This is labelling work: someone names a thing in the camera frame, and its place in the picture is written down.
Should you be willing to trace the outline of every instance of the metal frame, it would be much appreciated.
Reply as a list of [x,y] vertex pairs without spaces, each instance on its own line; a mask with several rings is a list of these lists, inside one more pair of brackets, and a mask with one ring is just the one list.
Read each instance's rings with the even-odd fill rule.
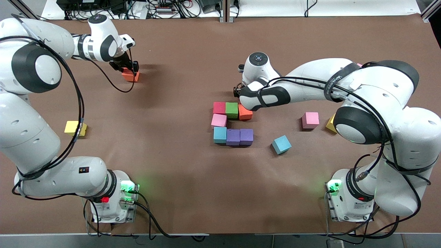
[[30,18],[30,19],[37,19],[40,18],[21,0],[8,0],[18,11],[20,11],[23,16]]
[[425,23],[429,22],[429,18],[435,14],[436,11],[441,9],[441,0],[435,0],[427,8],[421,12],[421,18]]
[[230,16],[230,0],[222,0],[222,16],[219,18],[221,23],[233,23],[234,18]]

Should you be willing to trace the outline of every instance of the purple cube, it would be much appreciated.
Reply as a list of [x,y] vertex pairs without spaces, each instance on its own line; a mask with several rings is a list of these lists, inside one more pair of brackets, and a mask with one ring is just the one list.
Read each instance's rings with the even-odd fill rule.
[[252,129],[241,129],[240,130],[240,145],[250,146],[253,143],[253,130]]
[[240,130],[227,129],[227,146],[238,146],[240,144]]

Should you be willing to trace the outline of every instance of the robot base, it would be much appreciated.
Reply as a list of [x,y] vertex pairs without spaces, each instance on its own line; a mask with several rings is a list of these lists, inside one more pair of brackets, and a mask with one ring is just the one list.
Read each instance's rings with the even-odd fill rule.
[[[113,171],[116,175],[116,189],[113,195],[109,198],[107,203],[95,203],[98,211],[98,221],[100,223],[126,223],[134,222],[136,214],[136,205],[129,203],[122,203],[122,198],[130,198],[132,201],[138,200],[137,194],[129,194],[121,190],[121,181],[130,181],[129,176],[120,170]],[[133,191],[138,191],[138,185],[135,185]],[[94,222],[97,222],[97,216],[93,215]]]
[[346,175],[349,169],[340,169],[326,183],[329,189],[335,181],[340,181],[339,190],[328,194],[328,205],[331,219],[339,222],[364,222],[372,213],[374,201],[363,202],[354,198],[346,185]]

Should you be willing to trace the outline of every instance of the light pink cube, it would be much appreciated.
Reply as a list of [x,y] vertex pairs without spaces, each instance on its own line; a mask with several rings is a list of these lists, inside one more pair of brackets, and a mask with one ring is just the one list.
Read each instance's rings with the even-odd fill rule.
[[319,125],[317,112],[306,112],[302,116],[302,126],[304,129],[314,129]]
[[211,119],[211,128],[214,127],[226,127],[227,126],[227,116],[220,114],[213,114],[213,119]]

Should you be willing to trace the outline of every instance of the black label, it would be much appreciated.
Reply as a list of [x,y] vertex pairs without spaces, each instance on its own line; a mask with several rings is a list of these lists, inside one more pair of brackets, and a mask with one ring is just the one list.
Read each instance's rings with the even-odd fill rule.
[[89,173],[89,167],[80,167],[78,173]]

